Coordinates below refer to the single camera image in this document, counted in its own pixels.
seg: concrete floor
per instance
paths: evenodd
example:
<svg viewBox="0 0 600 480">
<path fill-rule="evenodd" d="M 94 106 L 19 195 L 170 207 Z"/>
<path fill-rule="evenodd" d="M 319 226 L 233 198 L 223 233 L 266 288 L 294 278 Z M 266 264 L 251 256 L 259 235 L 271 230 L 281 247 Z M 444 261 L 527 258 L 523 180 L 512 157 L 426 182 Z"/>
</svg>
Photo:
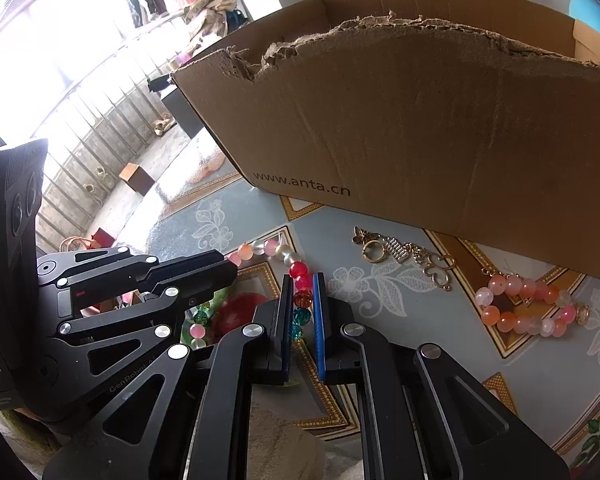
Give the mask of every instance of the concrete floor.
<svg viewBox="0 0 600 480">
<path fill-rule="evenodd" d="M 180 125 L 175 124 L 162 137 L 155 137 L 135 164 L 141 166 L 157 181 L 190 140 Z M 120 180 L 93 219 L 87 231 L 88 235 L 101 228 L 117 238 L 142 199 L 141 194 Z"/>
</svg>

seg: pink bead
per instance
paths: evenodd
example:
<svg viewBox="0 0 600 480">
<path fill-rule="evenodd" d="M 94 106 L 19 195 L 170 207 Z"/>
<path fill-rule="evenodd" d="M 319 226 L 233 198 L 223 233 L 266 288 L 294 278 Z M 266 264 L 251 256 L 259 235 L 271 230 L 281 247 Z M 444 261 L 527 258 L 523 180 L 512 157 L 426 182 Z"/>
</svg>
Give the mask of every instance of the pink bead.
<svg viewBox="0 0 600 480">
<path fill-rule="evenodd" d="M 552 336 L 554 337 L 562 337 L 564 333 L 567 331 L 567 324 L 561 318 L 555 319 L 555 328 Z"/>
<path fill-rule="evenodd" d="M 529 330 L 531 320 L 527 316 L 519 316 L 516 318 L 516 322 L 513 324 L 513 332 L 516 334 L 523 334 Z"/>
<path fill-rule="evenodd" d="M 309 267 L 306 266 L 305 263 L 302 262 L 293 262 L 289 267 L 289 275 L 296 279 L 298 276 L 302 276 L 309 272 Z"/>
<path fill-rule="evenodd" d="M 253 258 L 253 249 L 251 249 L 249 244 L 242 244 L 238 247 L 238 256 L 243 260 L 251 260 Z"/>
<path fill-rule="evenodd" d="M 548 286 L 546 294 L 544 295 L 544 301 L 546 304 L 552 305 L 560 297 L 560 289 L 554 285 Z"/>
<path fill-rule="evenodd" d="M 495 305 L 486 306 L 480 314 L 480 318 L 486 326 L 493 326 L 500 320 L 500 311 Z"/>
<path fill-rule="evenodd" d="M 238 253 L 229 254 L 229 257 L 227 259 L 232 264 L 234 264 L 236 267 L 240 267 L 240 264 L 242 263 L 242 258 L 240 257 L 240 254 L 238 254 Z"/>
<path fill-rule="evenodd" d="M 294 279 L 296 290 L 309 290 L 314 288 L 314 277 L 310 274 L 301 274 Z"/>
<path fill-rule="evenodd" d="M 510 296 L 515 296 L 520 292 L 520 287 L 522 286 L 522 280 L 515 276 L 511 275 L 507 278 L 507 287 L 505 288 L 505 292 Z"/>
<path fill-rule="evenodd" d="M 573 305 L 567 305 L 562 307 L 558 311 L 558 317 L 563 320 L 567 325 L 573 323 L 576 319 L 576 309 Z"/>
<path fill-rule="evenodd" d="M 206 330 L 202 325 L 195 323 L 189 327 L 189 333 L 193 339 L 202 339 L 205 336 Z"/>
<path fill-rule="evenodd" d="M 519 295 L 521 298 L 532 298 L 536 293 L 536 282 L 531 278 L 525 278 L 522 280 L 522 287 L 520 288 Z"/>
<path fill-rule="evenodd" d="M 507 280 L 502 274 L 494 274 L 489 280 L 489 290 L 494 296 L 502 294 L 505 288 L 507 288 Z"/>
<path fill-rule="evenodd" d="M 493 301 L 493 293 L 485 286 L 480 287 L 475 293 L 475 304 L 477 306 L 488 306 Z"/>
<path fill-rule="evenodd" d="M 264 242 L 264 253 L 267 256 L 275 256 L 276 248 L 279 246 L 279 243 L 274 238 L 270 238 L 266 242 Z"/>
<path fill-rule="evenodd" d="M 536 291 L 534 293 L 534 300 L 544 301 L 544 296 L 549 290 L 549 286 L 542 280 L 536 282 Z"/>
</svg>

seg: metal screw cap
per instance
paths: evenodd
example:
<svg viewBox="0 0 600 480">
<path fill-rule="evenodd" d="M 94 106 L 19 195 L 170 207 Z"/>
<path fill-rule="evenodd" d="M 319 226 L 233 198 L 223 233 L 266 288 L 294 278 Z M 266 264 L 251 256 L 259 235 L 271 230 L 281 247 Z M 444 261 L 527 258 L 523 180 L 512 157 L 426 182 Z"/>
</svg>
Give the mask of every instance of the metal screw cap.
<svg viewBox="0 0 600 480">
<path fill-rule="evenodd" d="M 183 344 L 173 345 L 167 350 L 167 355 L 171 359 L 182 359 L 189 353 L 189 348 Z"/>
<path fill-rule="evenodd" d="M 247 337 L 257 337 L 264 332 L 264 329 L 255 323 L 251 323 L 242 329 L 242 333 Z"/>
<path fill-rule="evenodd" d="M 344 326 L 342 331 L 351 337 L 358 337 L 365 333 L 365 327 L 360 325 L 360 323 L 349 323 Z"/>
<path fill-rule="evenodd" d="M 159 338 L 164 339 L 165 337 L 168 337 L 171 334 L 171 328 L 169 328 L 166 325 L 158 325 L 157 327 L 155 327 L 154 334 L 157 335 Z"/>
<path fill-rule="evenodd" d="M 427 359 L 437 359 L 442 355 L 442 350 L 438 345 L 427 343 L 426 345 L 422 345 L 420 353 Z"/>
</svg>

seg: orange bead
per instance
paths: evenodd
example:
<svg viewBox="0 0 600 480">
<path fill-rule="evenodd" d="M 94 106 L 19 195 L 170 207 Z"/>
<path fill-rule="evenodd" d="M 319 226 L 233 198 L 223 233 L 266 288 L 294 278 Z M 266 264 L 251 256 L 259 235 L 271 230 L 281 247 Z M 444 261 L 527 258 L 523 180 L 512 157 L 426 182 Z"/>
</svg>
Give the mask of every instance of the orange bead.
<svg viewBox="0 0 600 480">
<path fill-rule="evenodd" d="M 489 305 L 484 308 L 480 317 L 486 326 L 493 326 L 500 319 L 500 311 L 497 306 Z"/>
<path fill-rule="evenodd" d="M 554 304 L 555 300 L 560 297 L 560 290 L 555 285 L 550 285 L 547 287 L 546 293 L 544 294 L 544 301 L 547 304 Z"/>
<path fill-rule="evenodd" d="M 503 312 L 498 320 L 498 330 L 501 332 L 510 332 L 516 322 L 516 315 L 513 312 Z"/>
</svg>

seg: white lace flower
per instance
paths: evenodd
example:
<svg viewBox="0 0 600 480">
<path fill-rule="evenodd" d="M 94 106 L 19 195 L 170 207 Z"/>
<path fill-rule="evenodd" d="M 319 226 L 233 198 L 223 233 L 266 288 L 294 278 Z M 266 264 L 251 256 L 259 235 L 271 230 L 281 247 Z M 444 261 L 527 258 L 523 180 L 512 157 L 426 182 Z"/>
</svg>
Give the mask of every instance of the white lace flower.
<svg viewBox="0 0 600 480">
<path fill-rule="evenodd" d="M 233 239 L 234 232 L 229 231 L 229 228 L 224 226 L 211 234 L 209 248 L 216 249 L 218 251 L 224 251 L 229 246 L 229 242 Z"/>
<path fill-rule="evenodd" d="M 359 267 L 339 267 L 333 271 L 333 279 L 329 280 L 329 291 L 335 298 L 349 303 L 362 300 L 362 293 L 369 290 L 369 284 L 363 279 L 365 271 Z"/>
</svg>

